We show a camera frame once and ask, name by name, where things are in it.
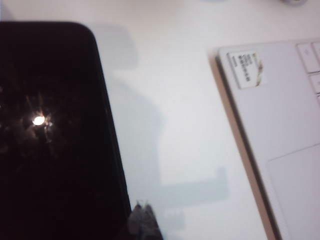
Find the sticker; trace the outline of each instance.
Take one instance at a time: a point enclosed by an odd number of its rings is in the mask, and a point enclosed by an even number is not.
[[[264,66],[256,51],[239,51],[227,54],[240,89],[266,84]]]

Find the desk surface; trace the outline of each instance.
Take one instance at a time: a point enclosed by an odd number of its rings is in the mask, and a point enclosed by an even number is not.
[[[168,240],[263,240],[264,227],[209,63],[228,45],[316,38],[320,1],[2,0],[4,20],[95,34],[132,206]]]

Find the smartphone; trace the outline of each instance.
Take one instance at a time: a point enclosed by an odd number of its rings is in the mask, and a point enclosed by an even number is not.
[[[130,212],[94,35],[1,22],[0,239],[113,239]]]

